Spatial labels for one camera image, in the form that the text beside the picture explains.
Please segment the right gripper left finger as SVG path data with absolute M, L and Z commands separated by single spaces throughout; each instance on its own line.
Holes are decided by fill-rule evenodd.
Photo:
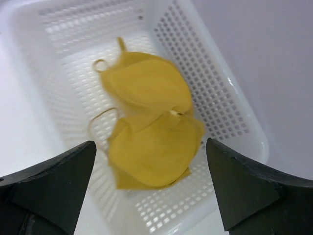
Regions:
M 2 235 L 72 235 L 93 169 L 96 144 L 0 178 Z

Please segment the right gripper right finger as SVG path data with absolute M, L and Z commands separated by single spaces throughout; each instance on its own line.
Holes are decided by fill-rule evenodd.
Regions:
M 313 182 L 206 142 L 224 230 L 231 235 L 311 235 Z

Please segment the yellow bra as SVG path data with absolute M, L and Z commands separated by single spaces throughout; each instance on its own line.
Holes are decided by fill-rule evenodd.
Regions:
M 189 87 L 173 62 L 157 55 L 129 51 L 117 38 L 120 55 L 100 70 L 103 89 L 115 100 L 108 109 L 117 121 L 106 138 L 118 189 L 161 189 L 190 176 L 190 163 L 204 135 L 194 116 Z

